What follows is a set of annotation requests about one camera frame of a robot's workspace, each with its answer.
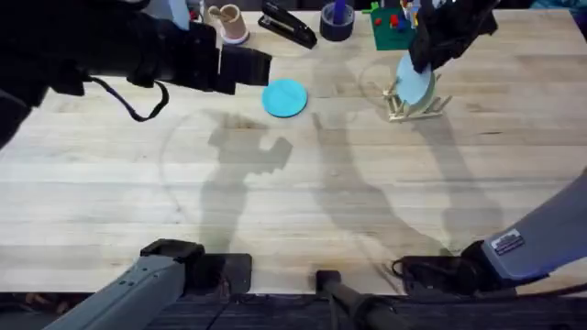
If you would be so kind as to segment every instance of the wooden stand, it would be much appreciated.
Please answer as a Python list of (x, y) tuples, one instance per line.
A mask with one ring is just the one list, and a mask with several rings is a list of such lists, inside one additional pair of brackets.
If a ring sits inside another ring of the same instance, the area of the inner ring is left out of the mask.
[(395, 78), (387, 90), (383, 91), (383, 99), (387, 103), (389, 110), (389, 121), (405, 121), (408, 119), (417, 119), (431, 116), (442, 116), (443, 106), (440, 103), (440, 97), (435, 96), (436, 82), (440, 79), (440, 75), (436, 76), (434, 73), (430, 75), (430, 84), (426, 90), (426, 94), (416, 104), (408, 104), (400, 99), (395, 87), (399, 83), (399, 79)]

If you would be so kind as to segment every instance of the tape roll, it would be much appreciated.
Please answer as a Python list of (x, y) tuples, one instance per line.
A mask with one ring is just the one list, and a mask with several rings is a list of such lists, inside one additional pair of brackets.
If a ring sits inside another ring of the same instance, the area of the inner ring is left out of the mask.
[(352, 34), (355, 23), (355, 11), (350, 5), (345, 5), (342, 24), (334, 24), (334, 3), (322, 7), (320, 15), (320, 34), (329, 41), (342, 41)]

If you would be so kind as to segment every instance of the green box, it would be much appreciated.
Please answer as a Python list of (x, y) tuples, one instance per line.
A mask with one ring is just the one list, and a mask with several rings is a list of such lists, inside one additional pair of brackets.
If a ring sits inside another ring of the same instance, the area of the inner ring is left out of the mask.
[[(403, 32), (397, 28), (390, 28), (389, 22), (392, 15), (397, 15), (403, 19), (404, 11), (402, 8), (377, 8), (371, 12), (371, 28), (375, 37), (375, 47), (377, 50), (407, 50), (410, 47), (412, 39), (415, 37), (415, 30), (411, 28), (408, 22)], [(380, 18), (382, 23), (375, 26), (375, 19)]]

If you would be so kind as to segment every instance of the red toy block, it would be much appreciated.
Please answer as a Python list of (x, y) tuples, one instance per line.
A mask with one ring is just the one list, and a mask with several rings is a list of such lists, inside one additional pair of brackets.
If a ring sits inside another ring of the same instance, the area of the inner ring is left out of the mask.
[(397, 17), (397, 15), (392, 15), (392, 17), (390, 18), (389, 24), (394, 28), (396, 28), (400, 24), (400, 20)]

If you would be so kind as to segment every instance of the gray robot arm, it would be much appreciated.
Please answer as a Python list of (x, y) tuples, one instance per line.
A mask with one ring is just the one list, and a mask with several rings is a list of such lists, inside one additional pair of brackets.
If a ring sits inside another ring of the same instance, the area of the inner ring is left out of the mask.
[(516, 224), (485, 239), (482, 252), (504, 281), (541, 279), (587, 256), (587, 171)]
[(504, 231), (472, 243), (460, 256), (406, 256), (394, 262), (393, 272), (412, 295), (495, 292), (539, 281), (587, 256), (586, 235), (584, 171), (536, 210)]
[(123, 275), (44, 330), (143, 329), (183, 295), (186, 271), (202, 255), (201, 245), (160, 239)]

